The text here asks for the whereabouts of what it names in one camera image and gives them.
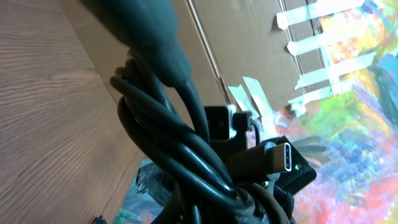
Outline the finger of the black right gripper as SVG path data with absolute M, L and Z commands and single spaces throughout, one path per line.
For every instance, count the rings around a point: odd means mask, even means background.
M 175 189 L 174 181 L 156 164 L 139 168 L 136 177 L 137 193 L 148 194 L 160 206 L 165 206 Z

